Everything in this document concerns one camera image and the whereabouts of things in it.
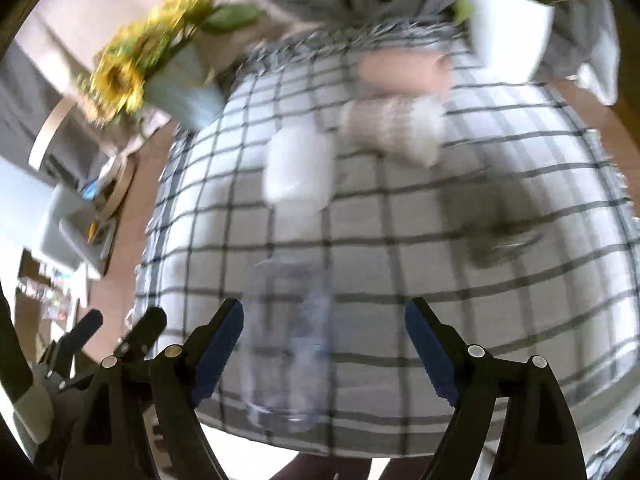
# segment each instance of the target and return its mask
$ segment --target potted plant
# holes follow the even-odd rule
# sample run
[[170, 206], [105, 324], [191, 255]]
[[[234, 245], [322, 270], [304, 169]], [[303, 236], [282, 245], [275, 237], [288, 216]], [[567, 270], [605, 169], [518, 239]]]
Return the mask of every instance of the potted plant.
[[137, 114], [145, 102], [190, 130], [220, 114], [225, 99], [192, 43], [198, 30], [225, 34], [257, 21], [252, 5], [165, 0], [148, 18], [121, 28], [95, 56], [96, 68], [76, 80], [88, 120], [97, 124]]
[[501, 81], [520, 84], [535, 73], [548, 45], [559, 0], [458, 0], [456, 21], [469, 20], [472, 46]]

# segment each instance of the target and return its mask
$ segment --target plaid tablecloth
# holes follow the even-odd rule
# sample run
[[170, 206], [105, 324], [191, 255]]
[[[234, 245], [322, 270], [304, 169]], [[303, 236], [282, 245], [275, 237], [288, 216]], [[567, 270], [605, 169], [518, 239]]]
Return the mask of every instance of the plaid tablecloth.
[[[589, 399], [638, 361], [638, 234], [620, 176], [590, 130], [552, 89], [506, 85], [478, 66], [445, 25], [394, 23], [318, 33], [257, 52], [239, 71], [223, 115], [180, 131], [161, 177], [138, 275], [136, 312], [161, 306], [158, 348], [181, 343], [229, 296], [242, 297], [248, 262], [286, 250], [332, 266], [334, 339], [329, 409], [301, 434], [264, 433], [247, 420], [233, 354], [212, 399], [215, 428], [319, 454], [432, 453], [449, 405], [434, 394], [403, 328], [403, 303], [423, 296], [468, 343], [495, 356], [545, 356], [569, 404]], [[540, 197], [542, 240], [478, 269], [458, 248], [439, 197], [443, 165], [425, 170], [338, 142], [335, 199], [304, 239], [282, 240], [261, 199], [265, 146], [287, 121], [313, 114], [334, 134], [357, 94], [356, 66], [371, 48], [450, 51], [454, 90], [446, 144], [482, 139]], [[500, 430], [498, 402], [492, 435]]]

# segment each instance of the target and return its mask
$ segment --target wooden floor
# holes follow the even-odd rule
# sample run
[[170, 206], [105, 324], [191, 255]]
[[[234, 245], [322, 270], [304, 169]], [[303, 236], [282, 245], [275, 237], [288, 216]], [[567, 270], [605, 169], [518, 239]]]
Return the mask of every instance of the wooden floor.
[[[626, 177], [634, 201], [640, 203], [640, 151], [634, 141], [640, 139], [640, 122], [623, 104], [615, 108], [601, 105], [589, 92], [576, 88], [569, 81], [555, 84], [567, 102], [583, 120], [601, 132], [602, 142]], [[629, 132], [620, 118], [624, 114]], [[101, 360], [111, 353], [117, 339], [126, 332], [124, 318], [133, 306], [134, 270], [145, 247], [145, 227], [156, 200], [158, 177], [167, 160], [175, 125], [158, 131], [138, 154], [138, 169], [121, 212], [120, 226], [106, 277], [94, 282], [90, 307], [104, 316], [104, 325], [86, 346], [88, 354]]]

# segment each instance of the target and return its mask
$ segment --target light blue vase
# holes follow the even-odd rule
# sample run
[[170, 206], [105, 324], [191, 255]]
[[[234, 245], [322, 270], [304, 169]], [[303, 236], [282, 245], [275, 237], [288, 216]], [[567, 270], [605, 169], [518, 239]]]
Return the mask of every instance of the light blue vase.
[[226, 99], [215, 81], [203, 86], [207, 67], [193, 43], [185, 46], [145, 83], [145, 101], [164, 110], [192, 132], [212, 124]]

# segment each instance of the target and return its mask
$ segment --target white pot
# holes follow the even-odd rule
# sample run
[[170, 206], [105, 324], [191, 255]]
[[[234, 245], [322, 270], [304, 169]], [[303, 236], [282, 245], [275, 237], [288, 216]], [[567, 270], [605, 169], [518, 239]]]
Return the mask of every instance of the white pot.
[[551, 35], [554, 8], [534, 0], [470, 0], [471, 43], [480, 62], [501, 81], [527, 82]]

